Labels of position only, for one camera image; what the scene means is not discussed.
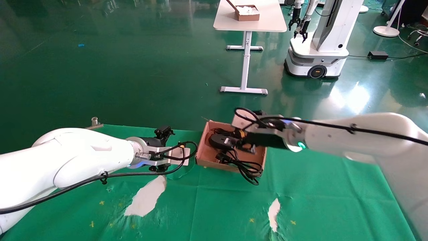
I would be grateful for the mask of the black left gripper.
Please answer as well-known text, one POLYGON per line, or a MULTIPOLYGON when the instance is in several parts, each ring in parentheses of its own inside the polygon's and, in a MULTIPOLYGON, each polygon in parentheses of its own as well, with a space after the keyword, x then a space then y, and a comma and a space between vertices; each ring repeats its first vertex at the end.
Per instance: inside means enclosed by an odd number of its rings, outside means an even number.
MULTIPOLYGON (((173 129, 170 126, 161 126, 154 131, 156 137, 144 137, 144 142, 147 147, 145 150, 166 150, 166 141, 159 138, 168 138, 171 135, 175 135, 173 129)), ((149 171, 156 173, 167 172, 170 164, 162 164, 159 166, 150 166, 149 171)))

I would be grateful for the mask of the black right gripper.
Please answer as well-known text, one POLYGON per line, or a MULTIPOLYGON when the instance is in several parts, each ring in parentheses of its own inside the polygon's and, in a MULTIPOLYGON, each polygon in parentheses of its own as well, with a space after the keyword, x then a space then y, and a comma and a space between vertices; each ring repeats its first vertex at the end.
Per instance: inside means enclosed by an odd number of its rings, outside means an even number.
POLYGON ((255 155, 256 148, 261 147, 271 147, 276 149, 287 150, 288 147, 284 143, 284 139, 281 136, 270 133, 248 133, 242 129, 234 130, 234 138, 244 139, 246 143, 237 144, 237 149, 246 153, 255 155))

